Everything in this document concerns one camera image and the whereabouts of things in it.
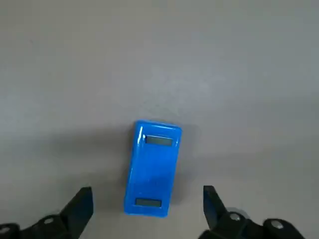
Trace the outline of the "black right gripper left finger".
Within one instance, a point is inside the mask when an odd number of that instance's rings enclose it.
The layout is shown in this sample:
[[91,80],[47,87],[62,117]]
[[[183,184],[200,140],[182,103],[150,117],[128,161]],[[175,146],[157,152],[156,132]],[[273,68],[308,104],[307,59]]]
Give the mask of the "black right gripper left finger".
[[78,239],[93,215],[91,187],[81,188],[58,214],[43,217],[21,229],[16,223],[0,226],[2,239]]

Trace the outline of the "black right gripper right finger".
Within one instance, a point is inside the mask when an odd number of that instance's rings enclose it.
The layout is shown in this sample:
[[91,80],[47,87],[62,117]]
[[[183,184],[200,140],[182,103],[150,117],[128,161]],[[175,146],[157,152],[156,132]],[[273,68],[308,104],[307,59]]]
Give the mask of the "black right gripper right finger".
[[214,186],[203,186],[203,211],[209,229],[200,239],[303,239],[290,222],[270,218],[257,224],[224,206]]

